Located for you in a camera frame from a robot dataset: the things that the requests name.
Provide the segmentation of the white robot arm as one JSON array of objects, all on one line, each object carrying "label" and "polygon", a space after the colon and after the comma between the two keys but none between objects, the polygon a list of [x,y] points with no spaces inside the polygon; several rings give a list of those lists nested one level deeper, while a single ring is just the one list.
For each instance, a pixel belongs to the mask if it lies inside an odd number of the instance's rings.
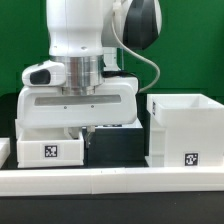
[{"label": "white robot arm", "polygon": [[129,124],[137,118],[133,77],[106,75],[103,49],[132,53],[159,36],[159,0],[46,0],[50,59],[26,68],[16,137],[60,130],[75,139],[82,127]]}]

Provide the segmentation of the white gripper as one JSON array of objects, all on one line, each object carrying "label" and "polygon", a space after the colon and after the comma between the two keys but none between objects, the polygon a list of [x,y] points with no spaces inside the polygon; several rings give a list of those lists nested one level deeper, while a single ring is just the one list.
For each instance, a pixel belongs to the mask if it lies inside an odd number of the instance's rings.
[{"label": "white gripper", "polygon": [[134,77],[107,78],[88,96],[65,96],[60,87],[24,87],[19,95],[16,124],[22,129],[65,128],[68,139],[78,139],[87,127],[86,148],[98,125],[133,123],[137,119]]}]

